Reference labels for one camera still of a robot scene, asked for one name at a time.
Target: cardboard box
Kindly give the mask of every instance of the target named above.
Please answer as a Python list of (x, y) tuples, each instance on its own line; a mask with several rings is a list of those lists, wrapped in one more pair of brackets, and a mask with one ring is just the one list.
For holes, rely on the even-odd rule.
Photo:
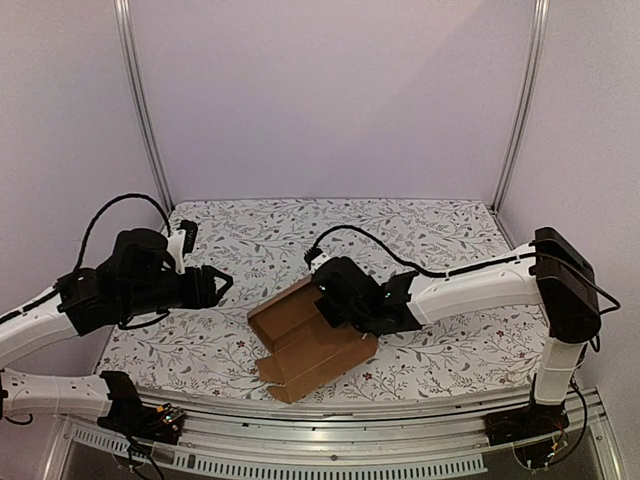
[(271, 356), (256, 362), (260, 380), (282, 402), (300, 400), (316, 388), (373, 357), (374, 335), (363, 338), (349, 324), (331, 326), (314, 302), (321, 296), (306, 277), (249, 312), (249, 325)]

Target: black cable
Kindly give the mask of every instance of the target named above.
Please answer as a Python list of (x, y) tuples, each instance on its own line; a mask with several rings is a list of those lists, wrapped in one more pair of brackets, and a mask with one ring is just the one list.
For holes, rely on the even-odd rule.
[(7, 422), (12, 423), (13, 425), (19, 425), (21, 427), (25, 427), (33, 423), (33, 415), (31, 414), (29, 414), (29, 420), (25, 420), (24, 422), (21, 422), (20, 420), (13, 420), (12, 418), (9, 418), (9, 417), (4, 417), (4, 419)]
[(58, 289), (53, 288), (49, 293), (43, 295), (40, 298), (37, 298), (36, 300), (34, 300), (31, 303), (26, 304), (24, 307), (22, 307), (22, 309), (13, 310), (13, 311), (11, 311), (9, 313), (4, 314), (2, 317), (0, 317), (0, 324), (6, 322), (8, 320), (11, 320), (12, 318), (19, 317), (23, 313), (26, 313), (26, 312), (28, 312), (30, 310), (33, 310), (36, 307), (39, 307), (43, 303), (51, 300), (53, 297), (58, 295), (58, 293), (60, 293), (58, 291)]
[(413, 268), (415, 271), (421, 273), (422, 275), (424, 275), (426, 277), (433, 277), (433, 278), (444, 278), (444, 277), (446, 277), (445, 273), (431, 272), (431, 271), (426, 270), (425, 268), (421, 267), (420, 265), (418, 265), (415, 262), (411, 262), (409, 260), (404, 260), (404, 259), (400, 258), (395, 253), (393, 253), (393, 251), (389, 247), (387, 247), (384, 244), (384, 242), (382, 240), (380, 240), (379, 238), (377, 238), (375, 235), (367, 232), (366, 230), (361, 229), (360, 227), (356, 227), (356, 226), (353, 226), (353, 225), (336, 225), (335, 227), (331, 227), (330, 229), (325, 230), (316, 239), (316, 241), (314, 242), (313, 247), (311, 248), (311, 250), (317, 249), (318, 245), (320, 244), (320, 242), (327, 235), (329, 235), (329, 234), (331, 234), (331, 233), (333, 233), (333, 232), (335, 232), (337, 230), (352, 230), (354, 232), (358, 232), (360, 235), (364, 235), (369, 240), (371, 240), (372, 242), (376, 243), (380, 248), (382, 248), (387, 253), (387, 255), (389, 255), (391, 258), (393, 258), (400, 265), (403, 265), (403, 266), (409, 267), (409, 268)]
[(129, 198), (139, 198), (140, 200), (146, 200), (151, 205), (153, 205), (156, 208), (156, 210), (158, 210), (158, 213), (160, 213), (160, 216), (162, 217), (162, 220), (164, 221), (165, 227), (167, 227), (167, 236), (171, 236), (171, 225), (169, 223), (169, 217), (167, 217), (166, 212), (162, 209), (162, 207), (160, 206), (160, 204), (156, 200), (151, 198), (149, 195), (145, 195), (144, 193), (125, 193), (124, 195), (119, 195), (119, 196), (117, 196), (115, 198), (112, 198), (107, 203), (105, 203), (103, 205), (103, 207), (100, 210), (98, 210), (98, 212), (93, 216), (93, 218), (89, 222), (89, 226), (87, 227), (87, 230), (84, 232), (84, 237), (82, 237), (82, 245), (80, 246), (80, 252), (78, 253), (78, 261), (76, 262), (75, 267), (73, 267), (73, 271), (74, 272), (77, 272), (82, 267), (82, 262), (84, 260), (84, 254), (85, 254), (85, 252), (87, 250), (87, 243), (89, 242), (89, 236), (91, 235), (91, 231), (93, 230), (93, 227), (96, 225), (96, 222), (98, 221), (98, 219), (110, 207), (112, 207), (113, 205), (115, 205), (118, 202), (121, 202), (123, 200), (127, 200)]
[(148, 322), (137, 323), (135, 325), (129, 325), (128, 322), (127, 323), (118, 323), (118, 328), (120, 330), (138, 330), (140, 328), (151, 327), (152, 325), (160, 323), (162, 320), (164, 320), (168, 316), (169, 316), (169, 312), (165, 312), (162, 315), (160, 315), (159, 317), (154, 318), (153, 320), (150, 320)]
[(593, 351), (595, 353), (600, 353), (600, 334), (599, 333), (597, 333), (595, 337), (589, 340), (589, 345), (591, 345), (591, 348), (593, 348)]
[(136, 440), (134, 440), (133, 437), (131, 437), (130, 435), (127, 436), (127, 441), (129, 442), (129, 448), (127, 449), (127, 453), (129, 455), (129, 468), (131, 469), (131, 471), (135, 473), (136, 476), (138, 476), (139, 478), (142, 478), (142, 480), (151, 480), (149, 477), (147, 477), (146, 475), (143, 475), (138, 471), (139, 467), (136, 467), (133, 465), (133, 452), (135, 451), (136, 453), (142, 455), (144, 458), (149, 460), (149, 463), (151, 463), (151, 466), (156, 471), (156, 474), (158, 475), (158, 478), (160, 480), (165, 480), (162, 470), (160, 469), (156, 461), (153, 459), (153, 457), (151, 457), (151, 454), (146, 452), (144, 450), (144, 447), (140, 445)]
[(580, 388), (578, 388), (578, 384), (576, 383), (575, 379), (571, 380), (571, 388), (573, 389), (574, 392), (576, 392), (576, 395), (578, 395), (578, 397), (580, 398), (580, 401), (582, 402), (582, 408), (584, 409), (584, 419), (582, 420), (582, 430), (580, 430), (580, 436), (576, 440), (576, 443), (573, 444), (571, 449), (565, 455), (563, 455), (562, 458), (559, 458), (558, 460), (552, 460), (551, 463), (549, 464), (550, 467), (557, 465), (558, 463), (564, 462), (567, 458), (569, 458), (569, 456), (573, 452), (575, 452), (577, 448), (580, 446), (580, 442), (582, 442), (584, 435), (587, 433), (587, 423), (589, 420), (589, 414), (588, 414), (589, 410), (587, 408), (587, 401), (585, 400), (584, 395), (580, 391)]
[(584, 274), (582, 272), (580, 272), (580, 270), (578, 270), (576, 267), (574, 267), (571, 263), (567, 262), (566, 260), (564, 260), (564, 259), (562, 259), (560, 257), (556, 257), (555, 255), (550, 255), (548, 253), (542, 253), (542, 252), (526, 253), (524, 255), (521, 255), (520, 258), (525, 258), (525, 257), (550, 258), (552, 260), (555, 260), (556, 262), (561, 263), (562, 265), (567, 267), (569, 270), (571, 270), (574, 274), (579, 276), (584, 283), (589, 285), (596, 292), (598, 292), (600, 295), (602, 295), (604, 298), (606, 298), (607, 300), (609, 300), (613, 304), (613, 306), (608, 307), (608, 308), (600, 311), (599, 312), (600, 315), (605, 315), (605, 314), (610, 313), (610, 312), (615, 312), (616, 310), (620, 310), (620, 308), (622, 308), (622, 305), (620, 304), (620, 302), (613, 295), (611, 295), (610, 293), (607, 293), (602, 288), (597, 286), (595, 283), (593, 283), (591, 280), (589, 280), (587, 277), (585, 277)]

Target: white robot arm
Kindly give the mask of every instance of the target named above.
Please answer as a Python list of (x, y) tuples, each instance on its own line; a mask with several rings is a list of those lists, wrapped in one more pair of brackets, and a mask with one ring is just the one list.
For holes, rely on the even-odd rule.
[[(34, 300), (0, 317), (0, 368), (39, 348), (105, 325), (121, 329), (161, 321), (171, 308), (218, 304), (230, 276), (211, 266), (185, 268), (197, 225), (183, 221), (169, 238), (147, 229), (120, 232), (113, 254), (99, 267), (75, 268)], [(216, 287), (216, 279), (224, 281)], [(138, 315), (155, 320), (132, 324)], [(124, 434), (177, 443), (183, 415), (178, 408), (146, 407), (123, 372), (86, 377), (39, 376), (3, 368), (0, 414), (75, 413), (98, 417), (98, 425)]]
[[(322, 238), (339, 229), (367, 236), (414, 270), (379, 285), (350, 258), (331, 258), (318, 248)], [(567, 389), (587, 342), (598, 335), (601, 326), (597, 294), (614, 303), (607, 311), (620, 307), (595, 285), (591, 265), (552, 228), (537, 230), (533, 242), (500, 257), (430, 272), (398, 258), (358, 227), (342, 225), (324, 232), (305, 255), (305, 261), (312, 282), (322, 293), (316, 306), (325, 319), (334, 327), (348, 322), (376, 336), (418, 330), (478, 310), (540, 305), (550, 329), (529, 405), (485, 417), (491, 444), (552, 433), (558, 425), (568, 427), (564, 411)]]

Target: metal edge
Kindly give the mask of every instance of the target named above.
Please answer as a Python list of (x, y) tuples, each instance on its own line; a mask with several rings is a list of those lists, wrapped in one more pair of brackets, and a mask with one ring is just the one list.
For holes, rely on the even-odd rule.
[(118, 23), (118, 32), (120, 34), (120, 44), (122, 45), (122, 54), (126, 67), (125, 69), (127, 71), (127, 78), (129, 80), (131, 97), (136, 110), (138, 124), (140, 126), (140, 133), (147, 152), (147, 159), (158, 190), (160, 203), (167, 212), (171, 212), (175, 207), (175, 203), (169, 189), (169, 182), (160, 157), (160, 151), (153, 132), (151, 116), (149, 114), (149, 108), (144, 94), (140, 65), (138, 62), (138, 55), (133, 35), (129, 0), (114, 0), (114, 5), (116, 21)]
[[(585, 394), (590, 404), (590, 424), (601, 423), (606, 417), (597, 391), (590, 389)], [(583, 415), (582, 404), (574, 397), (571, 396), (567, 404), (572, 423), (569, 431), (581, 428)], [(324, 425), (318, 425), (317, 430), (310, 426), (291, 429), (277, 421), (268, 426), (238, 420), (234, 426), (228, 423), (228, 419), (212, 415), (210, 419), (194, 419), (190, 422), (190, 428), (185, 426), (179, 445), (154, 446), (159, 450), (168, 449), (167, 452), (175, 456), (206, 456), (262, 466), (367, 467), (438, 461), (474, 453), (484, 455), (511, 448), (512, 444), (489, 446), (483, 432), (482, 416), (482, 412), (476, 412), (466, 418), (452, 415), (435, 422), (425, 419), (422, 425), (415, 425), (416, 428), (390, 426), (386, 425), (385, 419), (378, 419), (367, 423), (353, 422), (353, 427), (344, 431), (339, 425), (331, 425), (332, 422), (323, 422)], [(73, 417), (71, 421), (102, 436), (120, 438), (113, 432), (100, 429), (88, 419)], [(452, 427), (457, 433), (452, 434)], [(258, 432), (262, 432), (258, 435), (260, 438), (254, 438)]]
[[(596, 404), (600, 404), (599, 397), (592, 393), (586, 394), (587, 406), (591, 407)], [(251, 425), (268, 428), (273, 426), (279, 430), (281, 429), (307, 429), (307, 428), (331, 428), (336, 431), (347, 431), (353, 428), (370, 427), (376, 428), (383, 425), (385, 428), (413, 428), (421, 425), (443, 425), (450, 422), (468, 421), (471, 419), (477, 419), (479, 416), (483, 417), (487, 413), (493, 413), (497, 411), (509, 410), (512, 408), (522, 407), (527, 402), (519, 402), (516, 404), (503, 403), (500, 406), (489, 405), (485, 408), (478, 409), (457, 409), (452, 406), (448, 411), (439, 412), (418, 412), (415, 414), (404, 415), (400, 417), (394, 416), (367, 416), (367, 417), (329, 417), (329, 418), (316, 418), (316, 419), (295, 419), (295, 418), (265, 418), (265, 417), (244, 417), (240, 415), (224, 415), (218, 412), (201, 412), (196, 410), (188, 410), (188, 417), (185, 421), (185, 429), (197, 430), (199, 427), (197, 423), (202, 420), (206, 422), (213, 421), (218, 424), (225, 425), (237, 425), (249, 422)], [(578, 402), (575, 397), (568, 397), (566, 403), (567, 410), (581, 411), (582, 403)]]
[[(111, 453), (112, 455), (123, 455), (122, 446), (125, 442), (119, 436), (112, 432), (95, 429), (94, 427), (82, 423), (77, 423), (74, 430), (74, 438), (81, 444)], [(170, 468), (172, 470), (187, 471), (190, 473), (212, 476), (215, 478), (333, 478), (349, 479), (349, 478), (425, 478), (420, 475), (411, 474), (410, 469), (416, 466), (437, 466), (445, 463), (458, 463), (473, 459), (475, 468), (473, 469), (449, 469), (446, 473), (449, 475), (437, 475), (437, 471), (433, 472), (434, 476), (429, 473), (429, 478), (454, 478), (462, 475), (486, 472), (482, 454), (475, 448), (467, 449), (463, 452), (450, 452), (448, 455), (442, 455), (431, 459), (402, 459), (397, 458), (396, 461), (376, 462), (371, 459), (357, 459), (352, 461), (344, 461), (338, 455), (323, 454), (322, 459), (315, 461), (304, 461), (294, 459), (286, 455), (279, 459), (258, 458), (247, 455), (226, 455), (225, 453), (211, 450), (206, 446), (199, 448), (197, 445), (189, 446), (167, 446), (154, 445), (153, 456), (161, 468)], [(215, 469), (208, 464), (218, 464)], [(366, 470), (358, 475), (355, 472), (359, 468), (365, 467)], [(378, 475), (365, 475), (365, 472), (378, 472)]]
[(39, 478), (42, 480), (59, 480), (62, 478), (69, 448), (71, 447), (70, 432), (73, 424), (66, 417), (56, 417), (49, 444), (45, 452), (49, 452), (40, 469)]
[(504, 204), (509, 190), (509, 184), (511, 183), (511, 178), (513, 176), (513, 170), (518, 158), (518, 152), (520, 151), (520, 145), (522, 144), (522, 138), (531, 108), (531, 101), (533, 99), (536, 78), (538, 76), (540, 58), (542, 56), (548, 13), (549, 0), (536, 0), (527, 66), (525, 69), (522, 90), (520, 92), (520, 101), (518, 103), (516, 118), (509, 137), (507, 153), (500, 172), (498, 185), (490, 207), (491, 211), (495, 212), (496, 215), (500, 213)]
[[(603, 404), (603, 408), (606, 412), (606, 405)], [(590, 425), (589, 429), (605, 480), (626, 479), (622, 456), (608, 417), (605, 416), (601, 422)]]
[(497, 213), (495, 213), (493, 210), (489, 210), (489, 213), (491, 215), (491, 218), (493, 218), (493, 221), (495, 222), (496, 228), (500, 232), (500, 235), (502, 235), (502, 238), (504, 238), (504, 241), (506, 242), (506, 244), (509, 246), (510, 249), (514, 249), (516, 247), (516, 244), (513, 240), (513, 237), (507, 230), (507, 227), (505, 226), (504, 223), (502, 223), (502, 219), (500, 218), (500, 216)]
[(406, 400), (385, 403), (342, 402), (335, 404), (283, 404), (259, 400), (226, 399), (206, 395), (189, 395), (184, 392), (139, 387), (146, 403), (171, 401), (190, 410), (216, 412), (235, 416), (263, 418), (364, 418), (383, 415), (385, 418), (406, 418), (410, 415), (459, 412), (460, 409), (497, 408), (526, 402), (530, 387), (522, 386), (487, 392), (469, 393), (457, 398), (436, 397), (425, 400)]

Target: white wall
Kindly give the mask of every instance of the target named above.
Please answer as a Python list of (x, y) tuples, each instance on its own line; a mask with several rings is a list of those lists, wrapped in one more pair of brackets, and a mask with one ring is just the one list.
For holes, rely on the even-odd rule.
[[(155, 194), (126, 81), (113, 2), (1, 2), (0, 312), (33, 297), (75, 263), (95, 211), (128, 192)], [(157, 226), (129, 201), (104, 217), (87, 264), (111, 252), (122, 228)], [(14, 367), (84, 374), (106, 332), (60, 343)], [(36, 478), (51, 422), (0, 422), (0, 477)]]
[(518, 241), (557, 227), (623, 303), (585, 365), (629, 478), (640, 478), (640, 2), (552, 2), (504, 220)]
[(489, 200), (533, 1), (132, 1), (172, 193)]

